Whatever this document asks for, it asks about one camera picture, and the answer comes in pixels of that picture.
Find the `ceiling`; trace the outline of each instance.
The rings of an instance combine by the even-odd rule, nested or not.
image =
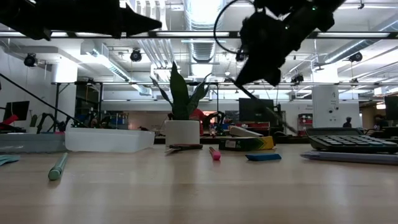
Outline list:
[[[374,26],[380,24],[386,19],[398,13],[398,2],[396,0],[368,0],[364,1],[367,5],[377,6],[378,8],[364,8],[358,10],[352,9],[339,9],[335,12],[335,25],[330,31],[369,31]],[[169,30],[185,30],[185,19],[183,3],[180,0],[168,0],[166,1],[166,21]],[[344,7],[356,7],[359,5],[359,0],[350,0],[344,4]],[[239,3],[237,6],[230,7],[224,15],[221,30],[240,30],[242,20],[250,16],[253,12],[253,8],[246,3]],[[7,27],[0,26],[0,30],[7,30]],[[95,63],[86,63],[87,55],[81,55],[80,47],[82,39],[53,39],[51,42],[45,40],[34,41],[30,39],[12,39],[11,42],[18,46],[54,46],[62,49],[68,54],[75,57],[80,61],[79,76],[81,77],[93,77],[98,81],[118,81],[114,78],[114,75],[104,66]],[[226,39],[223,40],[223,45],[229,49],[237,49],[240,46],[240,40],[238,39]],[[292,52],[287,57],[286,63],[282,66],[282,74],[286,75],[289,80],[290,74],[288,72],[296,65],[303,62],[302,60],[318,54],[328,54],[335,51],[341,46],[347,44],[351,40],[305,40],[301,44],[301,48],[297,52]],[[131,62],[129,59],[130,53],[134,48],[140,48],[137,40],[133,39],[95,39],[96,45],[104,44],[109,48],[109,57],[116,62],[117,66],[123,68],[129,72],[135,80],[149,81],[150,77],[150,66],[151,62],[147,58],[146,53],[143,53],[143,59],[141,62]],[[185,77],[190,74],[190,66],[187,62],[190,62],[188,44],[183,44],[181,39],[171,39],[172,50],[175,55],[175,60],[181,68],[181,74]],[[393,47],[398,46],[398,43],[394,40],[382,40],[378,43],[361,51],[363,54],[363,61],[379,55]],[[338,62],[336,66],[339,71],[340,80],[349,80],[351,77],[360,75],[365,72],[377,70],[385,65],[398,61],[398,50],[392,50],[388,54],[370,60],[366,63],[362,63],[360,66],[351,68],[349,62]],[[235,77],[239,73],[243,63],[237,63],[235,61],[235,55],[226,54],[219,47],[216,48],[215,62],[217,65],[213,66],[213,74],[216,77],[225,77],[225,73],[229,72],[230,77]],[[303,67],[300,71],[305,75],[306,80],[311,80],[311,69],[308,66]],[[393,67],[387,72],[377,74],[373,77],[369,77],[367,81],[377,81],[386,77],[394,77],[398,75],[398,67]]]

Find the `white wall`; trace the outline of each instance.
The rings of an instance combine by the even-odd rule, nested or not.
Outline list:
[[[51,85],[52,74],[47,72],[45,76],[42,68],[28,68],[24,62],[18,58],[5,54],[0,49],[0,73],[18,83],[20,86],[28,89],[39,98],[53,105],[55,101],[55,87]],[[13,101],[30,101],[29,109],[32,114],[53,113],[53,109],[44,105],[40,101],[31,97],[24,91],[15,87],[13,84],[0,78],[2,90],[0,90],[0,107],[6,107],[7,102]],[[0,121],[4,116],[4,110],[0,110]],[[15,126],[28,128],[30,123],[30,113],[26,121],[16,121]],[[51,126],[50,118],[44,123],[44,130]]]
[[[280,102],[282,111],[286,111],[286,121],[293,127],[297,127],[297,118],[301,113],[312,113],[312,102]],[[171,111],[168,102],[104,102],[103,110],[112,111]],[[199,109],[203,111],[215,111],[217,105],[215,101],[200,102]],[[219,110],[239,110],[239,102],[220,102]],[[359,116],[359,103],[358,102],[340,102],[340,116],[341,120],[345,121],[347,116],[352,117],[353,127],[362,127],[362,120]]]

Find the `wooden table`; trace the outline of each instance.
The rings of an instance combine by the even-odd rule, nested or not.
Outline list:
[[[164,156],[71,153],[60,182],[47,172],[60,155],[23,155],[0,167],[0,222],[398,223],[398,168],[302,159],[310,146],[278,145],[281,161],[240,152]]]

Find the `plant leaf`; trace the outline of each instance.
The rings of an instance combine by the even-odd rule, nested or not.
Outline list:
[[[179,109],[186,108],[189,104],[188,87],[184,78],[179,74],[175,63],[173,63],[170,76],[170,90],[172,92],[174,106]]]
[[[197,86],[197,88],[195,89],[195,92],[192,94],[192,96],[190,98],[190,102],[188,104],[188,113],[189,114],[192,114],[193,110],[195,110],[198,107],[199,100],[201,100],[203,97],[205,97],[206,94],[208,93],[210,85],[208,85],[205,88],[205,83],[206,83],[206,79],[209,75],[211,75],[211,73],[208,74],[205,77],[205,79],[203,79],[203,82]]]
[[[163,98],[164,98],[165,100],[167,100],[167,101],[170,103],[170,105],[171,105],[172,107],[174,107],[174,105],[173,105],[173,103],[170,101],[170,98],[169,98],[169,96],[167,95],[167,93],[166,93],[163,89],[161,89],[161,87],[159,86],[159,83],[157,83],[157,81],[156,81],[155,79],[153,79],[152,77],[151,77],[150,79],[152,80],[152,83],[154,84],[154,86],[156,86],[157,88],[159,88],[160,93],[162,94]]]

